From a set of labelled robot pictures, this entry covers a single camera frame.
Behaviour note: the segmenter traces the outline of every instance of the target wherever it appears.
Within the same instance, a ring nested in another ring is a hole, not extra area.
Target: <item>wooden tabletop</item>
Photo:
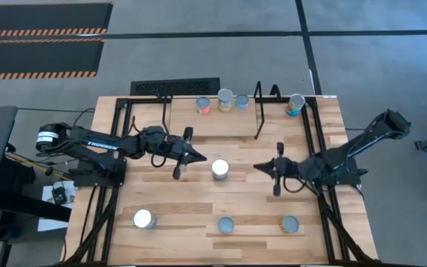
[[[92,130],[110,133],[115,101],[115,96],[99,98]],[[337,98],[318,96],[317,102],[328,148],[347,142]],[[175,166],[172,160],[162,168],[153,168],[149,156],[129,159],[125,184],[119,191],[108,264],[327,263],[317,198],[307,189],[297,194],[283,190],[281,197],[274,197],[271,178],[253,169],[253,164],[276,156],[277,142],[285,143],[285,156],[294,161],[308,157],[301,116],[287,116],[285,104],[264,104],[264,109],[265,124],[258,140],[253,137],[194,138],[193,147],[208,161],[189,165],[179,181],[172,178]],[[256,105],[256,112],[259,115],[259,105]],[[312,112],[308,114],[318,151]],[[161,125],[162,105],[136,104],[132,115],[136,115],[138,128]],[[168,107],[167,125],[170,115]],[[192,126],[195,136],[196,127]],[[225,182],[212,179],[211,163],[215,159],[225,159],[230,164],[229,178]],[[288,185],[292,189],[299,183],[292,180]],[[362,197],[346,185],[338,185],[336,191],[344,226],[365,253],[377,257]],[[67,230],[68,256],[79,245],[90,192],[91,188],[81,188],[76,193]],[[96,197],[86,234],[91,229],[95,206]],[[141,208],[158,215],[154,230],[133,225],[133,215]],[[279,221],[289,214],[300,223],[295,234],[285,234],[279,229]],[[231,234],[221,234],[217,228],[223,216],[234,220]],[[340,258],[337,234],[332,225],[331,233],[336,257]],[[101,257],[104,236],[102,229],[95,259]]]

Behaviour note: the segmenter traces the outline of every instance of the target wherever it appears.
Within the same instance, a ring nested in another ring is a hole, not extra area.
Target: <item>colorful can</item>
[[[228,177],[228,163],[217,159],[212,163],[212,177],[217,181],[225,181]]]
[[[295,93],[291,96],[286,107],[286,114],[289,116],[297,116],[301,111],[302,106],[305,104],[304,96],[301,96],[298,93]]]
[[[249,102],[250,102],[250,99],[245,94],[239,94],[236,96],[235,105],[237,108],[246,109],[248,108]]]
[[[211,110],[211,101],[207,97],[201,96],[196,100],[197,104],[197,112],[199,112],[202,115],[207,115],[208,112]]]
[[[152,214],[149,210],[139,210],[133,217],[134,225],[143,229],[152,229],[156,227],[157,216]]]
[[[229,89],[220,89],[219,97],[219,110],[221,112],[228,112],[231,109],[231,103],[234,99],[234,92]]]

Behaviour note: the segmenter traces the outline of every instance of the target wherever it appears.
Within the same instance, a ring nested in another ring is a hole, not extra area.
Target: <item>black mat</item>
[[[105,33],[111,3],[2,4],[0,36]]]
[[[220,78],[174,79],[131,82],[131,96],[210,96],[220,90]]]
[[[93,77],[101,39],[0,41],[0,79]]]

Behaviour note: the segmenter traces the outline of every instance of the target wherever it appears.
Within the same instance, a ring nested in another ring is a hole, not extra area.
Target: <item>tin can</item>
[[[202,115],[207,115],[208,112],[211,110],[210,104],[211,101],[207,97],[201,96],[196,100],[197,104],[197,112],[199,112]]]
[[[250,99],[245,94],[239,94],[235,98],[235,105],[237,108],[240,108],[240,109],[248,108],[249,102],[250,102]]]
[[[305,104],[304,96],[301,96],[298,93],[295,93],[291,96],[288,102],[288,106],[286,106],[286,114],[289,116],[297,116],[301,111],[302,106]]]
[[[138,228],[153,229],[157,224],[157,216],[149,210],[142,209],[134,214],[133,223]]]
[[[234,221],[230,217],[222,217],[219,220],[219,231],[222,234],[230,234],[234,230]]]
[[[224,159],[217,159],[212,163],[212,177],[216,181],[224,181],[228,177],[228,163]]]
[[[285,216],[279,222],[279,228],[286,234],[296,233],[299,230],[299,221],[292,215]]]
[[[231,109],[231,103],[234,99],[234,93],[229,89],[220,89],[219,97],[219,110],[221,112],[228,112]]]

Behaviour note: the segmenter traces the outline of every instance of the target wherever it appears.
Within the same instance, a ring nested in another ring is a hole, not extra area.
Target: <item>robotic arm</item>
[[[409,134],[410,126],[411,123],[400,113],[388,110],[375,117],[363,133],[338,148],[330,148],[302,162],[294,162],[282,156],[284,144],[278,143],[278,157],[270,162],[256,164],[254,167],[275,179],[274,196],[281,194],[279,182],[282,177],[299,179],[303,183],[315,184],[316,187],[337,183],[357,185],[360,183],[359,179],[350,179],[349,165],[354,156],[380,140],[403,138]]]
[[[56,123],[40,127],[36,148],[41,152],[39,156],[65,154],[80,159],[85,168],[69,170],[70,174],[79,176],[77,178],[84,175],[93,177],[95,174],[98,178],[108,178],[101,180],[108,182],[108,185],[104,184],[104,186],[117,186],[119,183],[123,183],[120,178],[125,175],[126,161],[114,157],[112,153],[96,153],[86,146],[117,151],[131,159],[140,159],[149,153],[152,154],[151,164],[155,168],[163,166],[166,159],[174,159],[177,161],[177,165],[174,168],[173,177],[179,179],[182,165],[207,160],[205,156],[192,148],[192,135],[193,128],[190,127],[187,127],[183,137],[180,137],[167,135],[161,126],[150,126],[143,128],[137,135],[118,137],[90,131],[79,126],[70,127],[65,123]],[[163,157],[160,165],[154,164],[155,155]],[[76,186],[84,186],[85,182],[88,182],[87,177],[84,179],[85,181],[74,179]]]

